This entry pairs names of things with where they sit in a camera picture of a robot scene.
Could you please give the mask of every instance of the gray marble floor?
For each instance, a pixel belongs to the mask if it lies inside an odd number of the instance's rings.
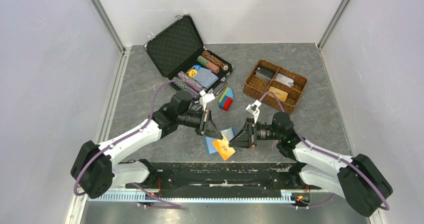
[[[234,93],[228,111],[212,102],[212,117],[219,129],[235,126],[239,130],[248,117],[246,106],[254,101],[243,93],[244,82],[260,59],[298,73],[308,79],[304,94],[290,115],[295,128],[311,142],[331,151],[349,154],[349,148],[329,79],[320,54],[313,43],[209,44],[207,48],[234,65],[227,79]],[[165,79],[161,77],[142,46],[133,46],[120,90],[109,138],[140,124],[148,115],[152,96]],[[168,103],[176,91],[166,86],[158,95],[155,109]],[[277,110],[262,105],[260,122],[271,122]],[[237,149],[227,161],[284,162],[276,141],[259,141],[255,149]],[[191,128],[180,126],[178,131],[151,143],[128,159],[148,159],[151,162],[222,162],[217,155],[207,155],[203,140]]]

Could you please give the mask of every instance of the orange card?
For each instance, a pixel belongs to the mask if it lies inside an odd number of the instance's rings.
[[[222,140],[214,140],[212,142],[215,149],[218,151],[218,153],[221,155],[222,159],[226,161],[228,158],[230,158],[236,150],[234,148],[229,146],[229,141],[223,136],[224,139]]]
[[[269,89],[268,89],[268,91],[273,92],[280,101],[285,102],[286,99],[287,99],[288,93],[285,92],[285,91],[283,91],[283,90],[280,90],[280,89],[277,89],[277,88],[275,88],[273,86],[270,86]],[[274,96],[271,93],[268,93],[268,96],[274,98]]]

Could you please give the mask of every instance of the yellow chip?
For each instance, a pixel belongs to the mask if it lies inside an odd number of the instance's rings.
[[[198,71],[196,69],[191,69],[188,71],[188,75],[194,78],[197,75]]]

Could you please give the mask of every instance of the black briefcase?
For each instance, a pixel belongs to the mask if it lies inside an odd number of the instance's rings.
[[[178,15],[176,18],[177,21],[159,34],[150,36],[150,40],[144,44],[144,49],[160,74],[168,80],[172,80],[179,72],[187,73],[194,65],[199,64],[198,57],[202,56],[204,51],[209,52],[225,64],[224,68],[219,68],[217,73],[213,73],[217,76],[217,80],[211,86],[205,87],[207,93],[213,93],[214,89],[230,75],[234,66],[206,49],[189,14]],[[177,91],[180,90],[176,84],[170,83],[170,85]]]

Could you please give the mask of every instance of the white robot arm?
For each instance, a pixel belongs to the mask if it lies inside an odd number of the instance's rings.
[[[133,129],[99,144],[94,144],[92,141],[84,143],[72,166],[70,172],[72,177],[77,180],[78,176],[82,175],[79,185],[90,198],[95,199],[110,187],[144,182],[150,173],[150,164],[147,161],[120,162],[145,145],[176,131],[179,125],[194,128],[200,136],[222,139],[223,136],[212,120],[211,110],[206,108],[206,103],[213,98],[204,93],[200,99],[203,109],[191,110],[189,109],[191,95],[186,91],[179,91],[172,96],[169,103],[155,111],[150,119],[144,120]],[[83,171],[87,163],[101,150],[106,151]]]
[[[279,152],[297,162],[289,170],[295,182],[335,193],[366,217],[393,193],[390,184],[367,156],[352,157],[316,146],[299,136],[289,115],[282,111],[274,114],[269,125],[257,122],[260,105],[256,100],[247,106],[253,118],[246,119],[242,130],[230,140],[230,147],[253,148],[257,140],[279,140]]]

